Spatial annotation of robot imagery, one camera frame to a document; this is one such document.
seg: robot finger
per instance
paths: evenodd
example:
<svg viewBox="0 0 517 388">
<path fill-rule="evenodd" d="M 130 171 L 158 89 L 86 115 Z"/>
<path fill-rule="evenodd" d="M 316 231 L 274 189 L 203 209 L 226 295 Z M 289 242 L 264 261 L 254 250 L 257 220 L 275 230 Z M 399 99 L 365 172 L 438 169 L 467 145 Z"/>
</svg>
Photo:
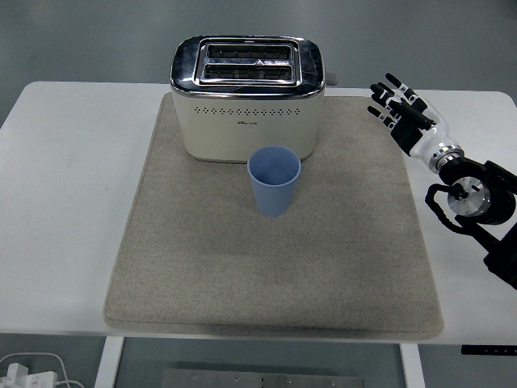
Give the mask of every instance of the robot finger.
<svg viewBox="0 0 517 388">
<path fill-rule="evenodd" d="M 406 99 L 409 101 L 410 105 L 422 113 L 425 111 L 428 106 L 427 104 L 421 99 L 409 86 L 407 86 L 405 83 L 402 83 L 398 78 L 393 76 L 390 73 L 386 73 L 386 79 L 390 81 L 397 90 L 406 97 Z"/>
<path fill-rule="evenodd" d="M 372 113 L 377 119 L 379 119 L 379 121 L 382 122 L 382 124 L 384 124 L 390 130 L 393 130 L 397 125 L 398 119 L 386 116 L 384 113 L 378 111 L 374 107 L 369 106 L 368 111 Z"/>
</svg>

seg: gray felt mat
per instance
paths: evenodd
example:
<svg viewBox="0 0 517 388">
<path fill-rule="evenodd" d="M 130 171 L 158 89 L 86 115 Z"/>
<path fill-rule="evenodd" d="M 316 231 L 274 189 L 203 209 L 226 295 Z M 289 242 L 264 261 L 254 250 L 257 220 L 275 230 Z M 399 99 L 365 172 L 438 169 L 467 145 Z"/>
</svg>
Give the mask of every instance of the gray felt mat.
<svg viewBox="0 0 517 388">
<path fill-rule="evenodd" d="M 187 153 L 165 95 L 107 293 L 107 324 L 177 334 L 439 334 L 402 154 L 368 104 L 325 97 L 292 203 L 271 218 L 254 206 L 246 165 Z"/>
</svg>

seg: blue cup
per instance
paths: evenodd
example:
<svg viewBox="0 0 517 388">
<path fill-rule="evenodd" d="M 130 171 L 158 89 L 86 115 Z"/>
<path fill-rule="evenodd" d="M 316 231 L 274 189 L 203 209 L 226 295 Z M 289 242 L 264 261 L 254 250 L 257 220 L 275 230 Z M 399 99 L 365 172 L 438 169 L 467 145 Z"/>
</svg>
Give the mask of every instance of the blue cup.
<svg viewBox="0 0 517 388">
<path fill-rule="evenodd" d="M 300 158 L 289 148 L 270 145 L 248 160 L 255 204 L 262 214 L 276 217 L 288 209 L 298 176 Z"/>
</svg>

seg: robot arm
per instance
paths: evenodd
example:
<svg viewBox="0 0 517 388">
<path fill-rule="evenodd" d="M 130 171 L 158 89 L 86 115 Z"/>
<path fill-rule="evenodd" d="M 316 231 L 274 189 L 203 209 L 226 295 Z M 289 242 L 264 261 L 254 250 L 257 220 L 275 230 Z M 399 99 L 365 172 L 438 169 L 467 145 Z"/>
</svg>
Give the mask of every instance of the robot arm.
<svg viewBox="0 0 517 388">
<path fill-rule="evenodd" d="M 426 203 L 438 219 L 458 234 L 474 237 L 487 251 L 489 271 L 517 289 L 517 224 L 497 240 L 478 224 L 500 225 L 515 211 L 517 176 L 501 166 L 468 159 L 448 136 L 448 125 L 428 102 L 391 74 L 390 89 L 379 82 L 371 86 L 372 99 L 383 110 L 368 107 L 391 132 L 393 140 L 410 157 L 421 159 L 445 184 L 429 187 Z M 457 224 L 449 221 L 435 202 L 437 192 L 448 194 L 449 208 Z"/>
</svg>

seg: cream toaster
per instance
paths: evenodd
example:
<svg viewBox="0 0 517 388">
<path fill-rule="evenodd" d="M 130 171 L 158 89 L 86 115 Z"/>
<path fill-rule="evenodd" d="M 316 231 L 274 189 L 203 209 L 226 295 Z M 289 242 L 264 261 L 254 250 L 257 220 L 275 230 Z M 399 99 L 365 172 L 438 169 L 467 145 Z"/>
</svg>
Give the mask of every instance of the cream toaster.
<svg viewBox="0 0 517 388">
<path fill-rule="evenodd" d="M 196 36 L 177 48 L 170 86 L 183 144 L 213 162 L 259 148 L 314 148 L 326 84 L 319 48 L 283 36 Z"/>
</svg>

